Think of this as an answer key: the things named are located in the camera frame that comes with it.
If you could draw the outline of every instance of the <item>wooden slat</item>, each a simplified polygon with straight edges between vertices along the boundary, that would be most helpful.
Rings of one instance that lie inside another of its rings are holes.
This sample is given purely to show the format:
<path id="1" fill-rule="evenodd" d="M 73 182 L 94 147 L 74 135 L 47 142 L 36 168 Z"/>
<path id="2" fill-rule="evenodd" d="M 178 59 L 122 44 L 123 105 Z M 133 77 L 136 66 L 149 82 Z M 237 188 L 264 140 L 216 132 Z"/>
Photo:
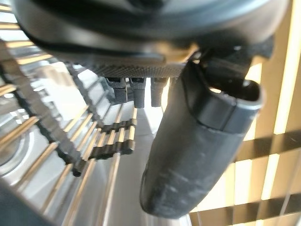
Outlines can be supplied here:
<path id="1" fill-rule="evenodd" d="M 12 13 L 11 7 L 9 5 L 0 4 L 0 12 L 3 12 L 3 13 Z"/>
<path id="2" fill-rule="evenodd" d="M 270 136 L 274 132 L 285 67 L 291 9 L 292 5 L 290 4 L 282 23 L 275 33 L 275 48 L 272 58 L 262 64 L 261 85 L 266 90 L 267 101 L 256 122 L 255 138 Z"/>
<path id="3" fill-rule="evenodd" d="M 14 85 L 8 84 L 0 87 L 0 97 L 16 90 Z"/>
<path id="4" fill-rule="evenodd" d="M 50 54 L 43 54 L 43 55 L 37 55 L 37 56 L 29 56 L 29 57 L 22 57 L 18 58 L 17 62 L 20 65 L 26 65 L 26 64 L 31 64 L 40 60 L 47 60 L 52 58 L 52 55 Z"/>
<path id="5" fill-rule="evenodd" d="M 20 27 L 15 23 L 0 22 L 0 30 L 19 30 Z"/>
<path id="6" fill-rule="evenodd" d="M 19 47 L 26 47 L 26 46 L 32 46 L 33 42 L 29 40 L 24 41 L 8 41 L 5 43 L 8 48 L 19 48 Z"/>

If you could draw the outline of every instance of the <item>black plastic part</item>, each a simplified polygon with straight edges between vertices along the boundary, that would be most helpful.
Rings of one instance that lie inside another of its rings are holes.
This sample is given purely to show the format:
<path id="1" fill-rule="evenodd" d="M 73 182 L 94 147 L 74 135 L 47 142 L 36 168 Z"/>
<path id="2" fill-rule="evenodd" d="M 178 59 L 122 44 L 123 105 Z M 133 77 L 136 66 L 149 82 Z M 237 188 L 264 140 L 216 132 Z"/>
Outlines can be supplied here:
<path id="1" fill-rule="evenodd" d="M 126 140 L 124 142 L 116 142 L 112 145 L 103 147 L 94 147 L 89 159 L 108 159 L 112 158 L 115 153 L 131 154 L 135 148 L 135 141 Z"/>
<path id="2" fill-rule="evenodd" d="M 127 85 L 124 78 L 106 78 L 109 86 L 114 89 L 116 104 L 127 102 Z"/>
<path id="3" fill-rule="evenodd" d="M 102 132 L 109 134 L 112 130 L 118 132 L 121 128 L 128 129 L 130 126 L 136 126 L 137 119 L 130 119 L 128 121 L 121 121 L 119 123 L 113 123 L 112 125 L 104 125 L 102 127 Z"/>
<path id="4" fill-rule="evenodd" d="M 20 194 L 0 180 L 0 218 L 1 225 L 6 226 L 54 226 L 43 218 Z"/>
<path id="5" fill-rule="evenodd" d="M 86 167 L 87 162 L 83 159 L 78 160 L 73 168 L 72 168 L 72 173 L 75 177 L 80 177 L 81 173 L 84 171 L 85 167 Z"/>
<path id="6" fill-rule="evenodd" d="M 86 104 L 88 105 L 88 112 L 92 113 L 92 121 L 96 121 L 97 122 L 97 126 L 99 128 L 101 128 L 103 126 L 103 121 L 101 120 L 101 118 L 99 117 L 99 114 L 97 113 L 97 109 L 96 107 L 93 105 L 93 102 L 89 96 L 88 91 L 84 88 L 84 85 L 82 83 L 82 81 L 78 78 L 78 72 L 73 68 L 73 65 L 70 63 L 66 63 L 67 69 L 71 75 L 71 77 L 73 78 L 73 81 L 75 83 L 75 85 L 77 86 L 77 88 L 79 89 L 80 94 L 83 96 L 84 101 L 86 102 Z"/>
<path id="7" fill-rule="evenodd" d="M 19 65 L 13 59 L 3 60 L 0 56 L 0 76 L 7 84 L 14 84 L 17 90 L 14 95 L 19 105 L 26 110 L 30 117 L 37 116 L 39 121 L 36 123 L 42 135 L 49 143 L 57 142 L 57 154 L 66 164 L 75 164 L 80 157 L 80 153 L 69 140 L 67 134 L 60 128 L 57 120 L 53 118 L 49 108 L 41 101 L 37 92 L 34 92 L 30 80 L 20 71 Z"/>
<path id="8" fill-rule="evenodd" d="M 150 92 L 152 107 L 161 107 L 161 97 L 167 80 L 168 78 L 151 78 Z"/>
<path id="9" fill-rule="evenodd" d="M 146 78 L 129 78 L 134 93 L 135 108 L 144 108 Z"/>
<path id="10" fill-rule="evenodd" d="M 213 93 L 214 86 L 192 62 L 174 85 L 143 173 L 140 203 L 147 213 L 189 213 L 232 161 L 262 106 L 259 85 L 241 88 L 257 97 L 248 100 Z"/>

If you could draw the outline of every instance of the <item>black plastic housing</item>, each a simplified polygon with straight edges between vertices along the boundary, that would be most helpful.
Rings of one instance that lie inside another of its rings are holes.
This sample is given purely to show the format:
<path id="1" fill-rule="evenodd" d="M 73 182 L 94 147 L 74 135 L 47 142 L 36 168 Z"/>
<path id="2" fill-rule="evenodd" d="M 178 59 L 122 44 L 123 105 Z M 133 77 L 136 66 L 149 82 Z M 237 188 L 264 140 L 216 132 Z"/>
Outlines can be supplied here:
<path id="1" fill-rule="evenodd" d="M 142 178 L 147 213 L 179 218 L 193 209 L 234 158 L 262 106 L 255 82 L 237 90 L 223 84 L 225 90 L 214 93 L 210 88 L 221 84 L 209 80 L 188 62 L 173 87 Z"/>

